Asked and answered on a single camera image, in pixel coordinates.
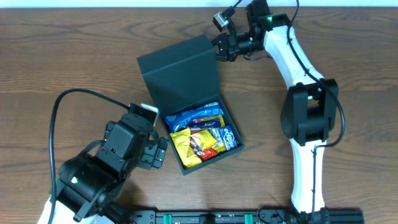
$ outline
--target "wood grain surface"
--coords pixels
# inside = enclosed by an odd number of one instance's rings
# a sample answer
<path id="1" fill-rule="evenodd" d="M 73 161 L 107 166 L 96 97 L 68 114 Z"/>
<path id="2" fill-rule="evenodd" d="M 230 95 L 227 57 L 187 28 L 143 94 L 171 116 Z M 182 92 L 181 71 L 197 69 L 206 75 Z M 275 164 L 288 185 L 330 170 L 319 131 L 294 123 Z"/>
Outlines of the wood grain surface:
<path id="1" fill-rule="evenodd" d="M 221 9 L 1 9 L 0 223 L 36 223 L 49 197 L 48 132 L 56 97 L 89 88 L 126 104 L 152 103 L 136 58 L 205 33 Z M 293 8 L 272 8 L 293 14 Z M 244 9 L 234 16 L 248 29 Z M 302 8 L 294 25 L 312 64 L 340 86 L 344 140 L 325 151 L 330 208 L 362 208 L 367 223 L 398 223 L 398 9 Z M 280 128 L 287 93 L 274 61 L 219 63 L 221 91 L 246 148 L 183 176 L 171 148 L 161 170 L 136 169 L 119 202 L 129 208 L 287 206 L 292 149 Z M 57 168 L 124 113 L 74 93 L 60 106 Z M 334 139 L 339 130 L 331 134 Z M 157 126 L 165 136 L 161 125 Z"/>

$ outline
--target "black box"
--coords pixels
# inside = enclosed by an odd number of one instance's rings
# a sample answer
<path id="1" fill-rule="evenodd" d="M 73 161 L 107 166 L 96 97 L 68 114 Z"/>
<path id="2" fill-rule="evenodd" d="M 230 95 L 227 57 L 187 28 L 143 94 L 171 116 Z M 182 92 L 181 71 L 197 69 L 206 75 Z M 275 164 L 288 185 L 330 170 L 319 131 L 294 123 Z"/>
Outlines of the black box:
<path id="1" fill-rule="evenodd" d="M 183 175 L 212 164 L 244 148 L 241 135 L 238 133 L 220 96 L 216 54 L 213 45 L 206 36 L 195 37 L 141 56 L 137 58 L 137 61 L 149 93 L 160 111 L 159 119 L 168 133 L 170 145 L 173 147 Z M 238 146 L 190 169 L 184 169 L 170 137 L 170 129 L 164 123 L 164 118 L 215 101 L 223 109 L 225 124 L 231 125 Z"/>

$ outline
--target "box lid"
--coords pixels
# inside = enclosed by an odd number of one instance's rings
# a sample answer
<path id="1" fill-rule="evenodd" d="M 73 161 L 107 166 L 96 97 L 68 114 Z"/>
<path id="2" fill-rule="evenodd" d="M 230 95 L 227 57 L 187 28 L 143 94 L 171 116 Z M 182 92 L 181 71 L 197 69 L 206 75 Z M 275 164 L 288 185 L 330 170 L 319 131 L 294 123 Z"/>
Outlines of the box lid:
<path id="1" fill-rule="evenodd" d="M 161 117 L 220 94 L 215 50 L 205 35 L 141 56 L 137 61 Z"/>

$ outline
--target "white wall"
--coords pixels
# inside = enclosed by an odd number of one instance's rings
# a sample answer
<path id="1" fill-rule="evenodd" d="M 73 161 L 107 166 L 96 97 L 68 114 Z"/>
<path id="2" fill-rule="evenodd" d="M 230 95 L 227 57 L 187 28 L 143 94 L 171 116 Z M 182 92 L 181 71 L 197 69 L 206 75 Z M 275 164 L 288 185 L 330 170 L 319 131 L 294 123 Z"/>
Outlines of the white wall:
<path id="1" fill-rule="evenodd" d="M 0 0 L 0 7 L 226 7 L 237 0 Z M 251 0 L 243 0 L 246 6 Z M 269 6 L 295 6 L 295 0 L 268 0 Z M 301 0 L 301 6 L 398 6 L 398 0 Z"/>

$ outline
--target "snack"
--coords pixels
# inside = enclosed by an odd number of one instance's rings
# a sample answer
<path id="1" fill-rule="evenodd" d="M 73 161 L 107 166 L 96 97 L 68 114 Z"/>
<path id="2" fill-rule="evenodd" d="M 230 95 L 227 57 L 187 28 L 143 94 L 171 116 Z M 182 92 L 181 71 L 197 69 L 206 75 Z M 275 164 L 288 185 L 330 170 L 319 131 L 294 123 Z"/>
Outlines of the snack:
<path id="1" fill-rule="evenodd" d="M 194 119 L 206 118 L 214 115 L 224 115 L 218 102 L 208 103 L 194 110 L 183 111 L 181 113 L 165 117 L 165 123 L 169 126 L 172 133 L 185 127 Z"/>
<path id="2" fill-rule="evenodd" d="M 211 148 L 216 143 L 217 140 L 207 130 L 192 134 L 190 139 L 191 148 L 204 161 L 217 155 L 217 152 Z"/>
<path id="3" fill-rule="evenodd" d="M 191 139 L 195 140 L 202 150 L 209 149 L 217 143 L 217 140 L 210 134 L 208 130 L 203 130 L 192 134 Z"/>
<path id="4" fill-rule="evenodd" d="M 219 118 L 211 119 L 211 120 L 207 120 L 207 121 L 197 121 L 197 122 L 196 121 L 197 120 L 193 120 L 192 122 L 187 124 L 187 127 L 190 128 L 191 131 L 197 130 L 197 129 L 220 128 L 221 127 Z"/>
<path id="5" fill-rule="evenodd" d="M 195 140 L 193 140 L 192 138 L 190 140 L 190 143 L 191 143 L 190 147 L 193 149 L 196 155 L 200 156 L 201 159 L 203 159 L 203 161 L 206 161 L 212 157 L 217 156 L 217 152 L 214 149 L 209 148 L 207 150 L 202 150 L 199 147 L 198 143 L 195 142 Z"/>
<path id="6" fill-rule="evenodd" d="M 225 148 L 227 151 L 235 148 L 237 146 L 234 134 L 232 132 L 231 126 L 225 126 L 220 128 L 221 138 L 223 139 Z"/>
<path id="7" fill-rule="evenodd" d="M 220 130 L 218 128 L 209 128 L 208 129 L 210 134 L 217 140 L 217 143 L 212 146 L 212 148 L 217 152 L 217 154 L 224 152 L 225 146 L 224 146 L 224 141 L 221 138 Z"/>
<path id="8" fill-rule="evenodd" d="M 180 156 L 182 164 L 186 168 L 191 168 L 201 163 L 201 159 L 194 153 L 190 147 L 190 135 L 191 131 L 189 128 L 179 131 L 177 133 L 170 133 L 170 136 L 174 142 L 175 149 Z"/>
<path id="9" fill-rule="evenodd" d="M 196 133 L 201 132 L 201 131 L 203 131 L 203 130 L 202 129 L 191 130 L 191 134 L 196 134 Z"/>
<path id="10" fill-rule="evenodd" d="M 209 120 L 216 119 L 216 118 L 218 118 L 220 120 L 221 126 L 219 128 L 225 127 L 225 122 L 224 122 L 223 115 L 220 115 L 220 114 L 216 115 L 216 116 L 210 116 L 208 118 L 194 119 L 192 122 L 209 121 Z"/>

